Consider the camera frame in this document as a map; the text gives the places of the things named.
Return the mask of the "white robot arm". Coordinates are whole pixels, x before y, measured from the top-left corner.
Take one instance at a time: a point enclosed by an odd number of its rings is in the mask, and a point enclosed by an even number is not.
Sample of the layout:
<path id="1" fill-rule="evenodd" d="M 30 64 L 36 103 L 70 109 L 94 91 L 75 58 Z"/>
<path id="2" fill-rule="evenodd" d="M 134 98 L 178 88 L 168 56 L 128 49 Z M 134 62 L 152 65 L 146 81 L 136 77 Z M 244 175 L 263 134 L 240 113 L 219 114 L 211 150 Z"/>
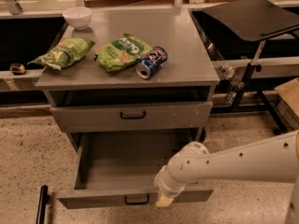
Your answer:
<path id="1" fill-rule="evenodd" d="M 175 154 L 155 177 L 158 207 L 167 207 L 187 185 L 202 179 L 293 183 L 285 224 L 299 224 L 299 131 L 210 153 L 196 141 Z"/>

